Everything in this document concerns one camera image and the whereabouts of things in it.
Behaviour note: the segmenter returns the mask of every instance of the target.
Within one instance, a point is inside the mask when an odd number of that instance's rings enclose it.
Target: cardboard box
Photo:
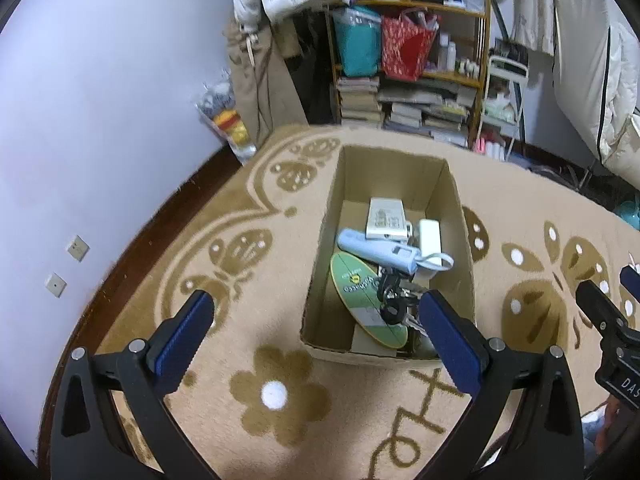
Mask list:
[[[313,356],[348,364],[383,367],[431,367],[440,360],[380,357],[350,351],[355,322],[335,290],[330,275],[338,232],[364,231],[372,196],[399,198],[414,226],[422,218],[440,221],[442,249],[455,259],[452,270],[431,283],[462,317],[475,321],[472,259],[456,183],[447,161],[385,148],[344,145],[329,193],[318,240],[318,252],[306,297],[300,338]]]

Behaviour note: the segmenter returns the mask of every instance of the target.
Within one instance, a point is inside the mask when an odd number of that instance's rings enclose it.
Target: electrical outlet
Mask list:
[[[62,291],[65,290],[66,281],[60,278],[55,272],[47,278],[47,281],[44,284],[51,294],[53,294],[56,298],[60,297]]]
[[[76,238],[74,238],[69,244],[69,247],[66,248],[66,252],[71,254],[79,262],[82,261],[88,250],[89,246],[79,236],[76,236]]]

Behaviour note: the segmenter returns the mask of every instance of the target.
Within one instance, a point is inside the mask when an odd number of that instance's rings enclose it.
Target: white wall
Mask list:
[[[232,0],[22,0],[0,34],[0,413],[29,456],[85,305],[220,142],[192,99]],[[82,263],[66,253],[74,235]],[[68,285],[55,298],[51,272]]]
[[[508,33],[513,28],[514,1],[498,0]],[[494,38],[501,38],[493,12],[491,36],[493,46]],[[538,146],[586,168],[593,162],[593,154],[558,107],[552,86],[552,67],[553,57],[541,52],[529,52],[529,84],[522,89],[527,144]]]

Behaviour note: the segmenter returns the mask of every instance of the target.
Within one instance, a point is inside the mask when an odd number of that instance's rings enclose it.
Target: metal bolt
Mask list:
[[[73,352],[71,352],[71,358],[74,361],[78,361],[78,359],[82,359],[84,357],[84,348],[82,348],[81,346],[79,346],[78,348],[75,348]]]
[[[549,348],[549,353],[556,359],[559,359],[564,355],[562,349],[557,345],[553,345],[551,348]]]
[[[146,342],[144,339],[134,339],[129,343],[129,351],[137,354],[145,349]]]
[[[498,337],[489,339],[489,346],[496,352],[502,352],[506,348],[504,341]]]

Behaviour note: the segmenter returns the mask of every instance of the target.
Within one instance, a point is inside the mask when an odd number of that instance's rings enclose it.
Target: green oval object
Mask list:
[[[382,320],[378,276],[365,262],[349,253],[335,253],[331,277],[344,306],[367,334],[388,348],[398,349],[406,344],[407,327],[388,325]]]

